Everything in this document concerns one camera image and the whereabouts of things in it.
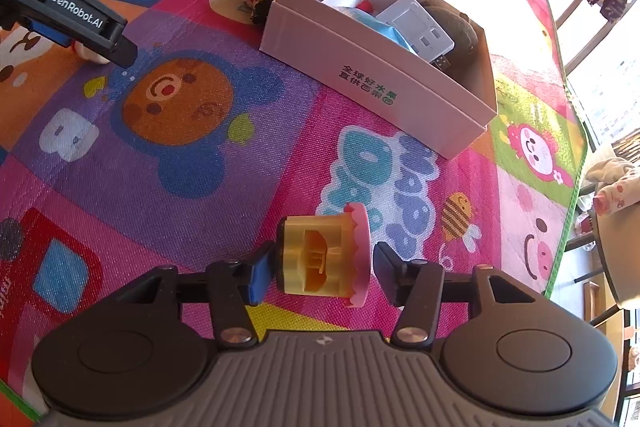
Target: pink scalloped rim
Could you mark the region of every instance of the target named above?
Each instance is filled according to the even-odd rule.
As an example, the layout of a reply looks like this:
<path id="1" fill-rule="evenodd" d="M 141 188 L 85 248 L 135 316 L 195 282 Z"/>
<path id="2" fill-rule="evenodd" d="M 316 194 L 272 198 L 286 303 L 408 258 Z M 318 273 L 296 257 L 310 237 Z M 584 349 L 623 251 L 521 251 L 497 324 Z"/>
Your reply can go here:
<path id="1" fill-rule="evenodd" d="M 369 279 L 371 277 L 371 235 L 369 233 L 369 216 L 362 203 L 347 203 L 344 212 L 351 214 L 355 223 L 353 229 L 353 242 L 356 251 L 353 255 L 353 267 L 356 275 L 353 278 L 353 295 L 347 299 L 347 308 L 362 308 L 367 300 L 369 292 Z"/>

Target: green mat border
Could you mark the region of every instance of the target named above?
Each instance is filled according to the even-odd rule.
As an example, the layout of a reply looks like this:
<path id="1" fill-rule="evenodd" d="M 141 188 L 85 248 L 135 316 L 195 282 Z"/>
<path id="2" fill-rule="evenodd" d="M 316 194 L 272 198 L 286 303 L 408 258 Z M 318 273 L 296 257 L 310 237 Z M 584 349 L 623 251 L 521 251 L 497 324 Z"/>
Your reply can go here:
<path id="1" fill-rule="evenodd" d="M 0 393 L 4 394 L 9 399 L 9 401 L 13 403 L 20 410 L 20 412 L 32 422 L 35 423 L 40 419 L 40 415 L 2 380 L 0 380 Z"/>
<path id="2" fill-rule="evenodd" d="M 577 126 L 580 128 L 580 133 L 582 134 L 582 140 L 584 142 L 582 158 L 580 159 L 580 166 L 578 166 L 578 171 L 574 182 L 574 193 L 571 196 L 571 201 L 569 202 L 569 206 L 567 208 L 566 217 L 564 218 L 564 226 L 562 227 L 562 234 L 560 235 L 558 250 L 556 251 L 556 257 L 554 258 L 554 267 L 551 269 L 551 277 L 549 277 L 549 280 L 546 283 L 546 288 L 542 292 L 543 296 L 545 296 L 547 299 L 550 299 L 551 293 L 553 292 L 554 286 L 556 285 L 556 278 L 558 277 L 558 270 L 560 269 L 562 255 L 564 254 L 564 247 L 566 247 L 566 242 L 569 239 L 569 233 L 571 232 L 571 225 L 574 222 L 575 205 L 578 201 L 578 194 L 580 193 L 580 180 L 582 179 L 582 169 L 584 168 L 584 162 L 587 159 L 587 148 L 589 147 L 589 141 L 587 140 L 587 133 L 584 129 L 584 124 L 582 123 L 580 118 L 578 118 L 578 112 L 575 110 L 573 102 L 574 96 L 571 91 L 569 91 L 566 71 L 564 70 L 564 62 L 562 61 L 562 55 L 560 52 L 560 45 L 558 41 L 558 28 L 556 27 L 556 20 L 553 17 L 549 0 L 546 0 L 546 7 L 551 14 L 551 20 L 554 24 L 554 42 L 556 43 L 556 52 L 558 53 L 558 61 L 560 63 L 560 72 L 562 74 L 562 85 L 564 86 L 564 93 L 566 95 L 567 101 L 571 105 L 572 111 L 574 112 L 575 120 L 577 120 Z"/>

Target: brown cartoon face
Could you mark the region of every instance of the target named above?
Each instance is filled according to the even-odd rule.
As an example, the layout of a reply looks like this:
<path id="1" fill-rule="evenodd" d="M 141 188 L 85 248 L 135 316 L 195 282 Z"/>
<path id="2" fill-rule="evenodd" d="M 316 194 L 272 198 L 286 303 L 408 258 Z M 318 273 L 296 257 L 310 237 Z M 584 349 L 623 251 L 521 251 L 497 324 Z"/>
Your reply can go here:
<path id="1" fill-rule="evenodd" d="M 197 58 L 176 58 L 139 81 L 122 118 L 149 142 L 185 145 L 217 128 L 233 101 L 233 86 L 222 71 Z"/>

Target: box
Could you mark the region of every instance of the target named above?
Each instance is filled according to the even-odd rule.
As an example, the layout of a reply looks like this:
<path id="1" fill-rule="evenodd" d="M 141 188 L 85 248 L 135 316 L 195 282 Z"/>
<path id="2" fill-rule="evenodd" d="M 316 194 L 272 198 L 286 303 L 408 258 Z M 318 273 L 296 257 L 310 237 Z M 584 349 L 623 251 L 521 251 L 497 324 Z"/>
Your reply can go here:
<path id="1" fill-rule="evenodd" d="M 375 12 L 397 0 L 369 0 Z M 450 7 L 443 0 L 427 1 Z M 368 26 L 321 0 L 277 0 L 260 49 L 410 134 L 446 159 L 466 149 L 496 115 L 484 30 L 465 87 Z"/>

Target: white letter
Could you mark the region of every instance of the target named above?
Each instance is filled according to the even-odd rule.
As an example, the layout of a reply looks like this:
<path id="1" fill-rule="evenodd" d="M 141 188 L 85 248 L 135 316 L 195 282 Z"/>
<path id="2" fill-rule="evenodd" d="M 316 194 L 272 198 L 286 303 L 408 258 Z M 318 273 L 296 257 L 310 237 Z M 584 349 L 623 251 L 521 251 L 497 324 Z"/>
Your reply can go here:
<path id="1" fill-rule="evenodd" d="M 40 133 L 40 148 L 44 152 L 57 152 L 72 162 L 84 156 L 100 134 L 100 130 L 78 113 L 60 109 Z"/>

